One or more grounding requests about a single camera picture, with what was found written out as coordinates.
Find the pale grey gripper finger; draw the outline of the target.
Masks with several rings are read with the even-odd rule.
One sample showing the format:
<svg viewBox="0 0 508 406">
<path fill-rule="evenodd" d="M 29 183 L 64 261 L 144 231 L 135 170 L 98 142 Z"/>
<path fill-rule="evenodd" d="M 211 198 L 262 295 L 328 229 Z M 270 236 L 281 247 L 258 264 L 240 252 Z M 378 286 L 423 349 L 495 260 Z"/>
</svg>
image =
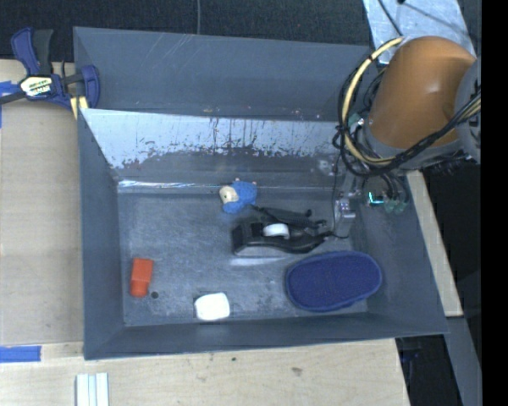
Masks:
<svg viewBox="0 0 508 406">
<path fill-rule="evenodd" d="M 334 206 L 334 234 L 348 238 L 356 220 L 356 208 L 350 199 L 338 199 Z"/>
</svg>

